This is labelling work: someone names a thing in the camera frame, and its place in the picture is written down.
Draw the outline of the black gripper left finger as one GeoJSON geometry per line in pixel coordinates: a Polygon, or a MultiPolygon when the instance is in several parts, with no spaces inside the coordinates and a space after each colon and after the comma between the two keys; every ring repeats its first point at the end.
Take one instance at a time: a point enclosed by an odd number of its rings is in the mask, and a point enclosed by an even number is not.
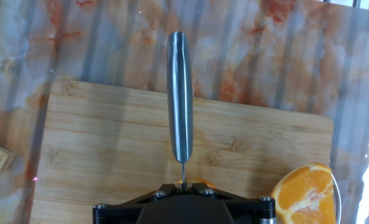
{"type": "Polygon", "coordinates": [[[180,193],[180,187],[176,187],[174,184],[162,184],[156,191],[149,192],[119,205],[96,204],[93,206],[93,224],[136,223],[146,205],[180,193]]]}

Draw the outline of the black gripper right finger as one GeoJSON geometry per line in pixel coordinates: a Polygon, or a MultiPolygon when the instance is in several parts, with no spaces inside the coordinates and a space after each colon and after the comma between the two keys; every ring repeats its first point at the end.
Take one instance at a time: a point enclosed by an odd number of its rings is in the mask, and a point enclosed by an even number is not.
{"type": "Polygon", "coordinates": [[[228,215],[233,223],[276,224],[275,200],[270,196],[245,198],[209,187],[203,182],[192,184],[190,193],[224,205],[224,212],[218,212],[214,208],[212,211],[216,215],[228,215]]]}

